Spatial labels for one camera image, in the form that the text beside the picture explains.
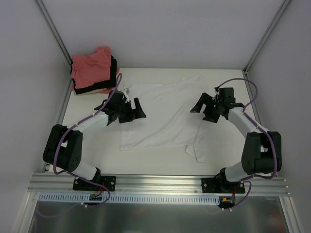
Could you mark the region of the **white t shirt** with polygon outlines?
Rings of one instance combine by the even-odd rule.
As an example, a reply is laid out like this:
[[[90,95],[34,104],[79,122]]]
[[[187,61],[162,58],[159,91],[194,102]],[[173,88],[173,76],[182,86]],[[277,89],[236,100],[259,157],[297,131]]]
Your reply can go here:
[[[173,84],[133,84],[129,97],[138,98],[146,118],[121,126],[121,150],[184,146],[195,157],[194,142],[202,122],[191,113],[206,84],[201,75]]]

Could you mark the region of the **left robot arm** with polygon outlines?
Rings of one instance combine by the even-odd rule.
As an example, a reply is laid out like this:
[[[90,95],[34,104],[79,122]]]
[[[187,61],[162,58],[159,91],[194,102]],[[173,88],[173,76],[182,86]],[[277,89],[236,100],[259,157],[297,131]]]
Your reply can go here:
[[[66,172],[82,180],[90,190],[99,188],[104,184],[100,169],[82,159],[83,138],[116,120],[122,124],[146,118],[139,98],[134,98],[134,106],[132,108],[126,92],[113,90],[101,105],[72,126],[55,124],[43,152],[43,161],[53,165],[56,174]]]

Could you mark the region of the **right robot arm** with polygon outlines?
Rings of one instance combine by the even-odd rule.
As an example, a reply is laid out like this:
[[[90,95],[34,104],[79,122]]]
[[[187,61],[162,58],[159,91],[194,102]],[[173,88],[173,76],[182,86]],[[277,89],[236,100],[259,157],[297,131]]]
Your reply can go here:
[[[202,93],[191,113],[202,112],[204,121],[217,123],[224,117],[245,138],[240,162],[222,168],[212,178],[202,178],[203,193],[243,194],[244,182],[253,178],[272,179],[281,170],[281,135],[253,120],[245,106],[236,102],[232,87],[215,89],[216,95]]]

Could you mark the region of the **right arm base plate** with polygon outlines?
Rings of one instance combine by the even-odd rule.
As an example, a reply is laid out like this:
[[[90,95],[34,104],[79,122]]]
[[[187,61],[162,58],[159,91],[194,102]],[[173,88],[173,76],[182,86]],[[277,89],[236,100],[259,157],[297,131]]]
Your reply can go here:
[[[219,194],[244,194],[245,188],[241,182],[220,181],[218,178],[204,177],[201,179],[201,187],[203,193],[219,193]]]

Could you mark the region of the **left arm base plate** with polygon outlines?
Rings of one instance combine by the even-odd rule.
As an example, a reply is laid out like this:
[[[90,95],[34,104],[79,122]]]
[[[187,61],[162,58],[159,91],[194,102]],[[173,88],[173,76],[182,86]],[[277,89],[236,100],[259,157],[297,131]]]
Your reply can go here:
[[[109,191],[115,191],[116,177],[115,176],[98,176],[91,180],[93,183],[101,184],[105,186]],[[73,190],[75,191],[98,191],[99,186],[90,184],[89,182],[83,181],[81,179],[76,179],[73,183]]]

